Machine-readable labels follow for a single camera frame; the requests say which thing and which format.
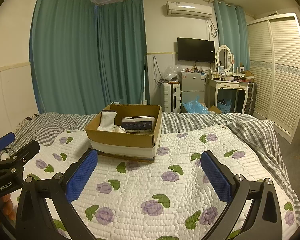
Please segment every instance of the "sliding wardrobe door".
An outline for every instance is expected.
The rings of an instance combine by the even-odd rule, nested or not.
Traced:
[[[293,135],[300,110],[300,33],[294,17],[270,20],[274,86],[268,119]]]
[[[258,84],[254,112],[258,118],[267,118],[271,97],[273,57],[268,22],[248,25],[250,70]]]

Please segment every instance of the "blue textured pad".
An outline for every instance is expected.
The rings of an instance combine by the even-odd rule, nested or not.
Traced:
[[[87,184],[92,172],[98,163],[98,154],[96,150],[91,150],[89,155],[78,167],[67,184],[66,198],[71,203],[73,200],[77,200]]]
[[[6,134],[0,138],[0,151],[7,147],[10,143],[14,142],[15,136],[13,132]]]
[[[230,203],[232,200],[230,183],[206,152],[201,154],[201,167],[210,180],[219,199]]]

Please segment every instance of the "blue laundry basket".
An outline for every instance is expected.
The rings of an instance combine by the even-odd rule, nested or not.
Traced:
[[[221,103],[217,103],[217,108],[220,109],[220,111],[223,114],[229,114],[230,113],[230,108],[231,108],[231,100],[225,100],[226,105],[223,105]]]

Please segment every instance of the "suitcase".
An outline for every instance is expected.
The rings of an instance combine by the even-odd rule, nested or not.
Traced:
[[[258,84],[254,82],[248,83],[248,99],[246,106],[244,108],[245,114],[253,115],[254,106],[256,105],[256,96],[257,96]],[[239,91],[238,103],[237,103],[237,112],[242,113],[242,107],[245,98],[245,91]]]
[[[180,113],[181,91],[179,83],[161,84],[161,107],[164,112]]]

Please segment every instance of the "screw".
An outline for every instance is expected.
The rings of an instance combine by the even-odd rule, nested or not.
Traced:
[[[266,183],[270,185],[270,184],[272,184],[272,180],[269,178],[266,178]]]
[[[244,180],[244,176],[241,175],[241,174],[237,174],[237,175],[235,176],[235,178],[236,178],[238,181]]]
[[[29,183],[32,181],[32,177],[26,177],[26,182]]]
[[[61,178],[62,178],[62,175],[63,175],[63,174],[62,174],[61,172],[58,172],[57,174],[54,175],[54,178],[55,178],[55,179],[61,179]]]

